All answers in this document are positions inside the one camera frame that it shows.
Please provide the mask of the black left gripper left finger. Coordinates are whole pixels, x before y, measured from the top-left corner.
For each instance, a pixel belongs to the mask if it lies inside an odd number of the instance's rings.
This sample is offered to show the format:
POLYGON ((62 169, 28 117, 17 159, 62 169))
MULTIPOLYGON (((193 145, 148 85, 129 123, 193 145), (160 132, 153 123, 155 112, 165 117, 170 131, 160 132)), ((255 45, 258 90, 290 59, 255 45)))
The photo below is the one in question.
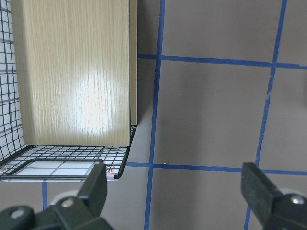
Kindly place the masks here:
POLYGON ((0 212, 2 230, 111 230, 102 218, 107 197, 104 164, 96 164, 76 195, 66 196, 35 213, 29 206, 12 206, 0 212))

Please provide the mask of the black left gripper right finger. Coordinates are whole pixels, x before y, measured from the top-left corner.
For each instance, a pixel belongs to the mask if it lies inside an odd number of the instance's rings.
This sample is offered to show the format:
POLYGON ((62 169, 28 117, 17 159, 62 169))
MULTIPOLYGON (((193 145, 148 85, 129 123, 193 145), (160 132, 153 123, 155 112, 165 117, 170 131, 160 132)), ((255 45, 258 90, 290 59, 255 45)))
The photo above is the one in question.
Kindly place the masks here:
POLYGON ((263 230, 307 228, 307 197, 278 188, 252 162, 242 164, 240 191, 263 230))

